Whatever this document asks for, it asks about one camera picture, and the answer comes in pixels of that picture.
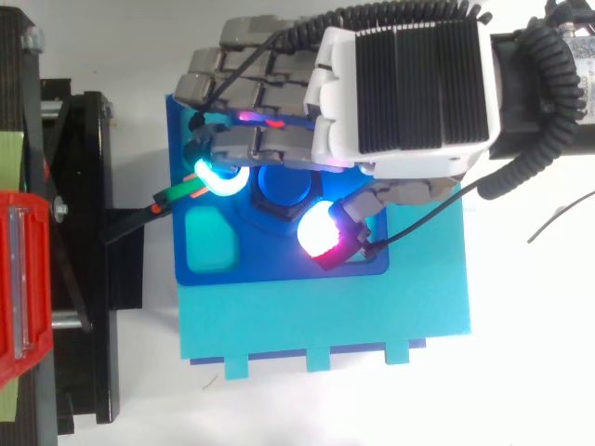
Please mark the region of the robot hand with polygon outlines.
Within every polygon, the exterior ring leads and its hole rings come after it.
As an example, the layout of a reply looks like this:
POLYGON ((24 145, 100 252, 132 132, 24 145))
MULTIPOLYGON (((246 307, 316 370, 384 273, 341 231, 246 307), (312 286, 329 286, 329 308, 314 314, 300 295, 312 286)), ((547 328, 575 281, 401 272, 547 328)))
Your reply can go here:
POLYGON ((253 201, 296 221, 327 270, 382 251, 368 218, 444 200, 500 132, 490 38, 465 12, 229 20, 218 46, 193 53, 174 98, 194 110, 188 158, 204 182, 305 172, 311 187, 295 203, 264 185, 253 201))

